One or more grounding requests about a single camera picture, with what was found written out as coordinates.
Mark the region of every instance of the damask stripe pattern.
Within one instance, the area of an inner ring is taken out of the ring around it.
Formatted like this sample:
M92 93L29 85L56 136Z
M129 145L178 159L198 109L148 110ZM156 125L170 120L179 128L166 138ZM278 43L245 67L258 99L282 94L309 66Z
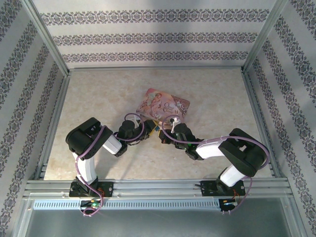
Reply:
M8 225L8 223L11 220L12 210L16 204L16 199L20 192L20 188L21 188L20 186L22 184L21 181L24 178L29 159L30 157L32 157L31 155L32 155L33 145L36 141L36 137L38 135L40 125L45 113L46 106L49 101L50 93L53 89L58 71L59 71L59 68L57 64L54 62L51 68L51 71L49 72L49 76L47 78L45 88L40 97L38 108L34 115L33 122L29 130L29 134L27 135L27 140L25 141L25 145L23 147L23 152L21 153L21 157L19 158L19 161L18 161L17 169L14 172L14 178L12 179L12 183L9 187L7 198L4 201L4 204L3 204L4 208L1 210L0 236L5 236L5 229L6 229L5 227Z
M253 43L257 33L136 33L54 36L57 46L131 43Z
M267 82L266 75L264 74L264 71L258 58L256 58L253 63L253 69L259 80L259 84L261 86L263 95L267 102L271 118L276 129L277 136L280 140L281 147L284 151L286 161L288 162L290 172L293 175L293 180L295 180L295 186L298 190L298 193L300 194L300 201L302 202L303 208L305 209L305 215L309 219L309 224L312 226L313 234L316 235L316 210L315 204L313 203L314 200L312 198L312 195L309 194L310 190L307 188L307 182L304 179L302 169L298 164L296 154L293 152L291 141L289 140L287 131L284 128L284 122L277 108L276 101L272 95L271 89Z
M300 14L307 29L316 40L316 6L312 0L291 0L291 4Z
M313 140L314 136L311 135L312 131L308 127L308 123L306 122L306 118L301 110L301 106L295 98L291 84L286 78L282 65L269 40L265 41L262 49L265 52L270 67L276 77L276 81L280 86L281 93L288 105L287 107L290 110L290 114L292 115L294 125L297 127L299 136L305 146L305 151L308 153L308 158L311 159L311 164L315 168L314 172L316 172L316 142Z
M0 80L0 109L1 105L4 103L7 93L10 91L12 83L15 81L17 72L20 70L27 52L29 51L31 44L37 34L37 30L30 21L23 32L16 48L14 49L12 56L9 58L6 67L1 73Z
M291 57L293 65L300 75L306 90L309 92L309 96L313 99L312 102L316 103L316 73L313 71L311 64L304 56L298 41L282 16L276 21L274 28L282 40L288 55Z
M7 0L0 10L0 42L22 8L19 0Z
M276 157L276 152L275 152L274 147L273 147L271 135L270 135L270 132L269 132L269 129L268 129L268 126L267 126L267 122L266 122L265 116L264 116L264 114L263 114L263 112L262 112L261 105L260 105L260 102L259 102L257 93L256 93L256 91L255 91L255 88L254 88L254 86L253 86L253 84L252 84L252 82L251 82L251 77L250 77L249 72L247 73L247 75L248 75L248 78L249 78L249 82L250 82L251 88L252 88L252 90L253 90L254 97L255 97L255 99L256 99L256 103L257 103L257 105L258 105L258 109L259 109L260 116L261 116L262 121L263 121L263 126L264 126L264 128L265 128L265 131L266 131L266 134L267 134L267 137L268 137L268 141L269 141L269 144L270 144L270 147L271 147L271 151L272 151L272 153L273 153L273 156ZM280 163L278 162L278 159L276 159L275 162L276 162L276 165L277 165L277 169L278 169L278 171L279 171L279 173L280 173L280 177L285 177L284 173L283 173L282 170L281 170L281 166L280 166Z
M268 9L171 9L42 13L47 26L140 22L264 22Z
M0 177L2 177L5 164L7 159L10 157L12 145L14 144L16 136L20 130L24 115L29 106L32 94L43 70L48 54L49 50L44 44L39 51L29 78L27 79L27 82L22 90L21 97L18 100L18 104L16 105L16 109L13 112L13 116L11 117L12 120L9 122L8 128L6 129L6 134L3 136L3 139L0 143Z
M129 52L64 54L66 63L124 62L124 61L181 61L181 60L245 60L242 51L186 51L186 52Z

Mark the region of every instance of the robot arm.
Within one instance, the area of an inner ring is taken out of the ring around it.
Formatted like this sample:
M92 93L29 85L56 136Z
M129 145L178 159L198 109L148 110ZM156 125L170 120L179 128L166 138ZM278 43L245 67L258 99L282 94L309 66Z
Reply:
M196 138L185 123L172 122L173 129L165 132L173 139L196 143L203 141L203 139ZM101 123L97 119L90 118L67 135L66 143L69 145L69 149L73 152L75 158L83 154L91 146L101 131L101 127ZM76 181L80 188L84 190L81 193L84 193L87 197L95 196L94 192L91 192L82 182L82 179L95 190L97 189L98 178L94 168L94 155L101 147L119 157L126 152L127 145L134 145L147 139L155 127L156 124L152 120L145 121L141 126L135 126L134 121L125 120L117 132L117 137L114 136L110 129L105 127L94 147L78 160L81 176L77 176ZM235 128L230 133L230 136L255 140L238 128ZM171 140L162 131L160 131L159 138L164 144L173 144L176 148L185 150L185 153L193 160L204 160L214 156L225 156L228 158L232 165L218 176L213 190L219 196L228 196L239 180L245 177L253 177L267 158L262 148L244 140L227 139L215 143L184 144Z
M179 141L201 142L196 138L185 123L176 124L172 130L166 130L167 134ZM244 137L256 141L253 137L239 128L235 128L230 136ZM217 178L217 192L226 193L236 182L246 177L253 177L260 169L267 158L266 153L254 143L227 139L213 143L183 144L168 138L163 131L160 131L159 138L164 144L173 144L178 149L185 150L185 153L193 160L203 160L210 157L225 156L232 165L226 168Z
M147 139L152 130L156 127L156 124L152 120L147 120L142 125L144 126L143 133L137 140L133 141L126 140L132 140L133 137L138 136L142 131L140 126L135 126L134 121L125 120L117 132L117 137L114 136L109 128L105 127L103 129L101 136L92 149L84 157L78 160L77 165L80 175L76 176L76 182L80 186L81 194L85 196L95 196L95 193L83 183L83 180L95 190L97 189L98 177L94 167L94 155L97 151L103 147L116 157L121 156L126 152L127 145L132 145L134 142L138 143ZM75 159L91 146L101 131L101 128L100 121L96 118L90 118L69 132L66 137L66 143Z

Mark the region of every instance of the metal bar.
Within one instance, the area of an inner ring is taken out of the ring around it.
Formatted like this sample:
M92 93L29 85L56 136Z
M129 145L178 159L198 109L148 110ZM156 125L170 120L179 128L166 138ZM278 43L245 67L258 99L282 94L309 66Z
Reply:
M70 72L122 71L122 70L192 70L192 69L240 69L240 66L187 66L187 67L87 67L74 68Z
M70 77L71 77L71 73L69 73L69 75L64 78L64 81L61 87L61 93L59 93L59 98L57 99L57 107L53 114L52 122L48 130L47 139L44 143L43 152L40 156L39 164L38 164L34 179L39 179L41 177L44 177L45 175L46 166L44 167L43 164L48 163L49 155L50 155L54 138L55 138L55 134L57 131L59 118L64 106L64 101L66 98Z
M288 197L281 198L281 203L291 235L296 237L307 237L305 228L302 228L302 226L299 226L298 224L302 221L301 216L296 216L294 214L290 199Z
M242 75L243 82L245 84L245 88L246 88L246 91L248 94L250 106L252 108L252 112L253 112L253 115L255 117L257 127L258 127L261 142L268 148L269 153L270 153L270 158L271 158L270 163L271 163L271 166L273 169L273 173L274 173L276 178L279 178L279 177L281 177L281 174L280 174L280 171L277 167L276 158L272 152L272 147L271 147L271 144L269 142L267 132L265 130L265 126L264 126L264 122L263 122L261 114L260 114L259 106L256 102L254 92L252 91L251 86L250 86L250 80L249 80L248 74L245 72L241 72L241 75Z
M288 2L288 0L276 0L265 24L263 25L255 43L253 44L253 47L251 48L246 61L243 65L243 68L246 72L248 72L251 64L255 60L257 54L260 51L261 46L263 45L264 41L268 37L268 34L270 30L272 29L273 25L277 21L279 15L281 14L285 4Z
M52 54L54 60L56 61L58 67L62 71L63 75L66 76L68 74L68 67L59 52L57 45L55 44L52 36L50 35L46 25L44 24L40 13L36 9L32 0L21 0L22 5L26 9L30 19L33 21L34 25L36 26L41 38L43 39L44 43L46 44L49 52Z
M78 210L80 200L36 200L34 210ZM123 200L107 199L101 209L106 210L220 210L218 198Z
M29 226L34 200L22 200L19 216L13 229L12 237L24 237Z
M111 199L188 199L207 198L201 196L196 184L200 179L193 180L111 180L114 182ZM31 199L68 199L72 181L28 181L23 198ZM286 178L253 179L249 198L292 197L292 190Z

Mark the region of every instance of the green led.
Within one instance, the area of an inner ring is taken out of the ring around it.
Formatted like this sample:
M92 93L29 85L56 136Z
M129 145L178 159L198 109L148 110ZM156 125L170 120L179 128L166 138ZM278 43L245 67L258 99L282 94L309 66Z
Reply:
M92 204L92 207L98 207L98 206L99 206L99 204L96 202Z

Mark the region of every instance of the ventilated metal strip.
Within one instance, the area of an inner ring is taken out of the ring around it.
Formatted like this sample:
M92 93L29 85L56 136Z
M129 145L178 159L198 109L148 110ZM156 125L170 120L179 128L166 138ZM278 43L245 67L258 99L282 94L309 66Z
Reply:
M36 200L35 210L74 210L79 209L80 200ZM204 200L106 200L102 209L107 210L220 210L219 200L210 198Z

